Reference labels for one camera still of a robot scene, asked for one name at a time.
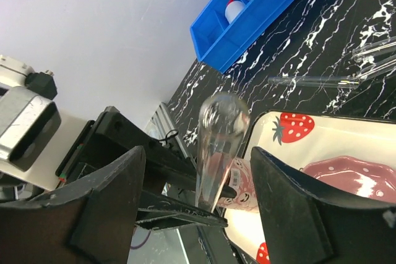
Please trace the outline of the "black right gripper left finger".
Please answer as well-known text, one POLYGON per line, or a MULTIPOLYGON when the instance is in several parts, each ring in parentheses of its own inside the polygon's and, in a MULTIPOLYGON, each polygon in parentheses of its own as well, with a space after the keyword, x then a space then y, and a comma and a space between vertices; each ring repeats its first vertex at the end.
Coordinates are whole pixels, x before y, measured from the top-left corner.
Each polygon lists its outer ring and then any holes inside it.
POLYGON ((31 200, 1 204, 1 263, 126 263, 145 172, 134 147, 31 200))

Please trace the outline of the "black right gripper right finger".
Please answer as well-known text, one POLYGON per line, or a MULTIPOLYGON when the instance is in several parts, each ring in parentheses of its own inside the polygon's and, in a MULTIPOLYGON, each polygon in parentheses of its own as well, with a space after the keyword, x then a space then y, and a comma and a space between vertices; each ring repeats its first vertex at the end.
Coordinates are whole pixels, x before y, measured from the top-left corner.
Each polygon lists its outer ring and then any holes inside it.
POLYGON ((395 204, 332 187, 259 147, 250 164, 271 263, 395 263, 395 204))

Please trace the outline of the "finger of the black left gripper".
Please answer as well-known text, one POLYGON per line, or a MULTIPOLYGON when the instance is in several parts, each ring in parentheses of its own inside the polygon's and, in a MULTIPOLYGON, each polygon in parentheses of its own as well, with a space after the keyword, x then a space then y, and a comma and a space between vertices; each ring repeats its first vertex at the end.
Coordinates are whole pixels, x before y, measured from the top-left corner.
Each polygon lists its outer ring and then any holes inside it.
POLYGON ((136 225, 152 230, 169 230, 186 226, 225 228, 228 223, 213 213, 177 199, 144 190, 140 196, 136 225))

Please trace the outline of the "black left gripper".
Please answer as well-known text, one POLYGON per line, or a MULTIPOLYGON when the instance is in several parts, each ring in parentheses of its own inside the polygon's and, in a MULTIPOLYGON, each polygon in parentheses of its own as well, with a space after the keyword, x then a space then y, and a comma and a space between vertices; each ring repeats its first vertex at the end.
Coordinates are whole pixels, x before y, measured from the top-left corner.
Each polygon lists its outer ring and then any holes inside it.
POLYGON ((70 184, 110 164, 137 146, 145 150, 145 190, 158 194, 166 183, 179 189, 196 189, 197 173, 189 160, 163 147, 114 106, 106 107, 96 120, 86 122, 56 170, 58 186, 70 184))

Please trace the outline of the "wash bottle with red cap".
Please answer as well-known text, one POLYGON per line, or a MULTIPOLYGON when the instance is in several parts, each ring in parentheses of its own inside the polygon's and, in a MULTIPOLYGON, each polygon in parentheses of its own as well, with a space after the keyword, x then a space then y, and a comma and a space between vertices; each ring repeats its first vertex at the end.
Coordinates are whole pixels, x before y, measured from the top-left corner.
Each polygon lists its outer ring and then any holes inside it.
POLYGON ((225 18, 231 24, 244 10, 245 0, 228 0, 225 8, 225 18))

